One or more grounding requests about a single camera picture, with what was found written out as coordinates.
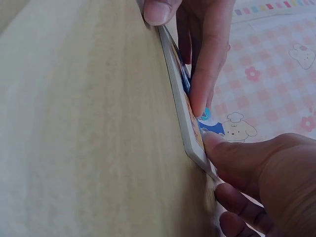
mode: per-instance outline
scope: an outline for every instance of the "hand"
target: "hand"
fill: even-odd
[[[316,233],[316,141],[296,134],[253,143],[204,137],[207,156],[227,182],[215,190],[228,210],[220,217],[227,237],[312,237]],[[263,204],[249,201],[240,192]]]
[[[210,108],[214,85],[226,61],[235,0],[145,0],[144,18],[163,25],[176,13],[179,50],[192,64],[190,102],[195,116]]]

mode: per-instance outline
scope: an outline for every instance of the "fingernail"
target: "fingernail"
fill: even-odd
[[[152,1],[145,9],[145,20],[152,26],[159,26],[165,24],[171,14],[171,8],[168,4]]]
[[[206,132],[203,135],[203,142],[206,150],[210,151],[218,144],[226,142],[226,140],[221,135],[215,132]]]

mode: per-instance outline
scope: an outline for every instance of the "chef hat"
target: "chef hat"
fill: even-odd
[[[240,113],[234,112],[234,113],[228,115],[227,118],[231,122],[240,122],[243,119],[243,115]]]

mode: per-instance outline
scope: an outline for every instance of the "blue illustration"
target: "blue illustration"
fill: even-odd
[[[225,135],[223,125],[220,122],[214,122],[211,111],[208,108],[205,109],[205,112],[197,119],[197,121],[201,133],[211,131],[217,134]]]

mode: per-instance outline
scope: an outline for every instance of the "colorful stripe border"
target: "colorful stripe border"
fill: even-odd
[[[266,3],[261,5],[251,5],[248,7],[243,7],[241,9],[235,9],[234,15],[242,16],[253,13],[265,12],[274,9],[287,9],[293,7],[300,6],[316,6],[316,0],[287,0],[287,1],[279,1],[275,3]]]

